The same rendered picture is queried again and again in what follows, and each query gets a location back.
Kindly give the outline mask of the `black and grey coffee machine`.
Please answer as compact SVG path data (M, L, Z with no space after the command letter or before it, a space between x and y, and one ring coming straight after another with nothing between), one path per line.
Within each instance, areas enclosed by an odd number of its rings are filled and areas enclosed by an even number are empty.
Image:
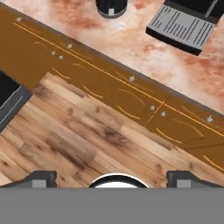
M164 0L145 32L199 55L223 14L224 0Z

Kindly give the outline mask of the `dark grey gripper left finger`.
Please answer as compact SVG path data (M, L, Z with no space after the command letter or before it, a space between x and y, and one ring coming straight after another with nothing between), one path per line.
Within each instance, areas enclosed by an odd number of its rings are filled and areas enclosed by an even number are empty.
M11 182L3 187L30 187L30 188L54 188L56 184L57 172L56 171L33 171L27 177Z

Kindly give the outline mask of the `round white black-rimmed object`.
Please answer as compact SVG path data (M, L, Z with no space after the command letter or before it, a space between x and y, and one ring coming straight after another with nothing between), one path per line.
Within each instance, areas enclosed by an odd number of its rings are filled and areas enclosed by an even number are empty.
M95 179L90 188L148 188L139 178L124 173L110 173Z

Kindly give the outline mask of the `brown drawer front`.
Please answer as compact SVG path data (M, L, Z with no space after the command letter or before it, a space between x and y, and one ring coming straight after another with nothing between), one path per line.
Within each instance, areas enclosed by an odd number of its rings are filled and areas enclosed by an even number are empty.
M218 113L192 99L180 94L172 94L165 103L170 109L176 109L185 116L189 116L210 130L217 131L224 136L224 115ZM212 116L213 121L207 122L207 117Z
M22 18L22 21L19 23L17 18ZM0 3L0 31L9 32L14 23L35 34L40 35L43 33L43 28L36 20Z
M142 94L149 96L157 102L167 102L171 94L165 90L160 84L151 80L135 70L115 61L111 58L103 58L108 66L105 70L110 77L114 77L117 81L128 85L135 90L140 91ZM135 76L135 81L130 81L130 76Z
M55 31L50 27L42 27L43 33L39 36L45 39L48 44L53 44L55 48L63 53L80 60L87 65L94 67L99 71L105 71L107 69L107 62L101 58L92 48L88 48L86 45L69 38L68 36ZM73 44L73 47L69 49L68 44Z

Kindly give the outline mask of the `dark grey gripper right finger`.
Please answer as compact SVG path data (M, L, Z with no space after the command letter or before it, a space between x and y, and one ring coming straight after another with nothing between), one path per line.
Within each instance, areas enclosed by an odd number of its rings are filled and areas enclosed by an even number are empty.
M172 188L221 188L221 185L200 179L193 175L190 171L168 171L166 173L166 178L166 186Z

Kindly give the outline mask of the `black grey-framed appliance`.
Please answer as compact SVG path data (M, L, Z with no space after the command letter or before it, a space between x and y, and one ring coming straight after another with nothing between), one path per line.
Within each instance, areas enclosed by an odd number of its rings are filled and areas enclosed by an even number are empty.
M30 90L0 70L0 133L31 96Z

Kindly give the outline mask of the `black cylindrical container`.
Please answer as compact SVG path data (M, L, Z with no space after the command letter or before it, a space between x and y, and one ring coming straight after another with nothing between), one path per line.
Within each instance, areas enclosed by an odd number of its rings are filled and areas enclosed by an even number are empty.
M95 0L97 11L105 18L118 18L126 10L128 0Z

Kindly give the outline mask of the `brown cupboard door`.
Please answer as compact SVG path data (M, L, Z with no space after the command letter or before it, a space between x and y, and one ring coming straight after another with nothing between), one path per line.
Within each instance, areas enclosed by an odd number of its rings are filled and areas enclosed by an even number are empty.
M156 110L145 127L182 149L200 145L224 144L223 135L199 124L176 109L169 108L165 103Z
M30 90L57 65L54 44L53 33L42 25L0 20L0 68Z
M109 105L143 126L147 125L159 106L163 104L110 77L106 72L101 73L101 76L104 79L103 84L107 90ZM152 105L155 106L155 110L150 109Z
M185 150L224 174L224 143L194 146Z
M79 59L59 51L57 48L49 51L49 60L51 68L56 73L69 77L70 82L76 87L109 105L107 90L102 78L102 73L105 71L99 71Z

